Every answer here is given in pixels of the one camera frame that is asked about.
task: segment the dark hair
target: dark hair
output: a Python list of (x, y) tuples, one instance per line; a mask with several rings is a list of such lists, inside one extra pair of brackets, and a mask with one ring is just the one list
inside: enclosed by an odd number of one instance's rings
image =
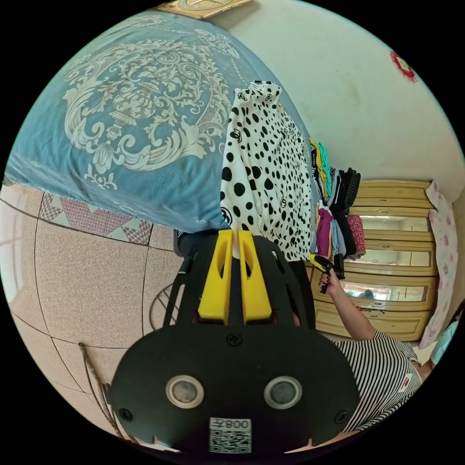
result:
[(451, 325), (451, 324), (457, 319), (457, 317), (459, 316), (460, 312), (461, 312), (461, 311), (464, 311), (464, 309), (465, 309), (465, 299), (463, 299), (463, 300), (460, 302), (459, 307), (458, 307), (458, 309), (455, 311), (455, 313), (454, 313), (454, 315), (452, 316), (451, 320), (449, 321), (448, 326)]

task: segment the polka dot fabric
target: polka dot fabric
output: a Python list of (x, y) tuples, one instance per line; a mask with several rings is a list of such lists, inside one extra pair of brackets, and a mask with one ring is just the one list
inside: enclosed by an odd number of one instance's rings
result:
[(235, 233), (251, 231), (277, 244), (288, 261), (306, 260), (312, 240), (309, 166), (304, 138), (284, 111), (280, 93), (268, 81), (235, 90), (221, 211)]

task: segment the woman's hand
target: woman's hand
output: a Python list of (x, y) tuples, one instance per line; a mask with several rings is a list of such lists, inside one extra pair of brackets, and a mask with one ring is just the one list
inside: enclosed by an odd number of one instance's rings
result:
[(339, 282), (336, 273), (332, 268), (329, 271), (329, 275), (322, 273), (320, 277), (320, 282), (318, 283), (320, 290), (324, 285), (328, 286), (326, 288), (326, 293), (331, 297), (342, 289), (341, 283)]

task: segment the qr code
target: qr code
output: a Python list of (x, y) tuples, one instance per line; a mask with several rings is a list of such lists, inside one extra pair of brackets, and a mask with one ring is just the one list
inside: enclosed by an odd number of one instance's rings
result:
[(252, 452), (252, 431), (210, 430), (210, 452), (249, 454)]

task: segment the white wall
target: white wall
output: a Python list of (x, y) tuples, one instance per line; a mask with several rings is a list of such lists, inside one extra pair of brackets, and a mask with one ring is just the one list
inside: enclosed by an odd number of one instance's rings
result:
[(295, 0), (255, 0), (211, 22), (276, 74), (333, 166), (365, 179), (434, 177), (450, 202), (457, 199), (465, 166), (455, 134), (426, 85), (395, 67), (387, 45)]

